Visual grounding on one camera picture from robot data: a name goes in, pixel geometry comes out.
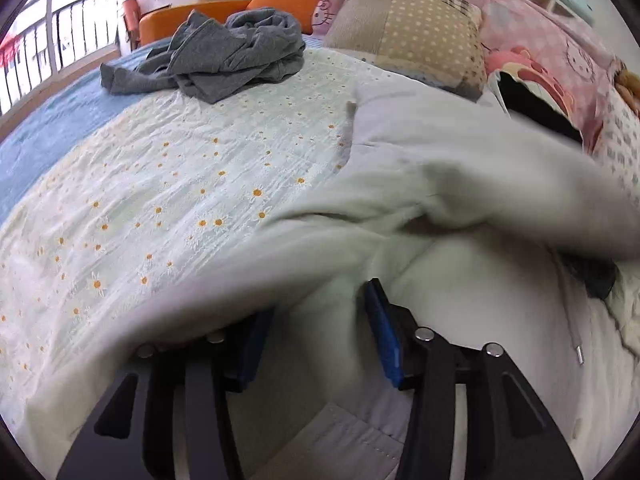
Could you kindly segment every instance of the pink hello kitty blanket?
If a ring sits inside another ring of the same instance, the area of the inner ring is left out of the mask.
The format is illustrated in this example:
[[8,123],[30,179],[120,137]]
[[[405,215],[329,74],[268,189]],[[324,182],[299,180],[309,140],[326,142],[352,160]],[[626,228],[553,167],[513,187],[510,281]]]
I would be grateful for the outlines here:
[[[620,60],[583,20],[550,14],[529,0],[467,0],[482,10],[480,38],[485,53],[521,46],[575,98],[574,120],[591,148],[599,116],[598,95],[606,93]],[[314,36],[322,38],[344,0],[320,0]]]

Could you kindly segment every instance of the silver rivet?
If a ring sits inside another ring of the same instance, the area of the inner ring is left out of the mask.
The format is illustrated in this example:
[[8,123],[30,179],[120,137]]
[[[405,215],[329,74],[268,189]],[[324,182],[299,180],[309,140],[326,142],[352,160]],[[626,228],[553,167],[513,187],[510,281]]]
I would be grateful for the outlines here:
[[153,345],[142,345],[140,348],[138,348],[138,357],[140,357],[141,359],[147,359],[151,357],[155,351],[156,349]]
[[217,330],[215,332],[209,332],[207,334],[207,341],[213,344],[222,343],[225,340],[225,333],[222,330]]
[[486,352],[491,357],[500,357],[502,354],[504,354],[504,348],[498,345],[498,343],[489,343],[486,346]]
[[431,341],[435,337],[433,330],[425,326],[421,326],[419,329],[417,329],[414,335],[415,338],[419,339],[420,341]]

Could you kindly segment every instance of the polka dot pillow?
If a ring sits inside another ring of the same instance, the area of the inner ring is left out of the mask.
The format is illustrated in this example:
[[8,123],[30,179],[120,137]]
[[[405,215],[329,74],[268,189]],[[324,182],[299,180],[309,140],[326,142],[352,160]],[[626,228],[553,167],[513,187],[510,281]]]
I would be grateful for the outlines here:
[[322,46],[477,99],[481,11],[465,0],[345,0]]
[[615,88],[606,94],[602,130],[593,149],[596,159],[640,209],[640,120]]

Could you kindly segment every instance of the metal drawstring tip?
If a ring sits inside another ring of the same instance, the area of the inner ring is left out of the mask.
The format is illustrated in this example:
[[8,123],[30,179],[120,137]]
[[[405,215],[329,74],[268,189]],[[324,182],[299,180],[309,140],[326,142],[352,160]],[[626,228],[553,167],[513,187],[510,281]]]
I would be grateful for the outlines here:
[[584,355],[582,354],[582,347],[580,345],[575,347],[575,352],[578,354],[578,363],[580,364],[580,366],[582,366],[584,364]]

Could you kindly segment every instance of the crumpled gray clothing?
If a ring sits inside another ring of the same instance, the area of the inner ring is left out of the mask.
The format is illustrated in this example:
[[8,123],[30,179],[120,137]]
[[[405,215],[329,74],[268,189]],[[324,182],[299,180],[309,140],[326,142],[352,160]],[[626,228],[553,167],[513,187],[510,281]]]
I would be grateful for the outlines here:
[[135,70],[100,65],[111,94],[180,88],[215,103],[253,80],[277,82],[302,68],[300,23],[288,12],[263,7],[236,12],[222,25],[197,10],[168,46],[151,50]]

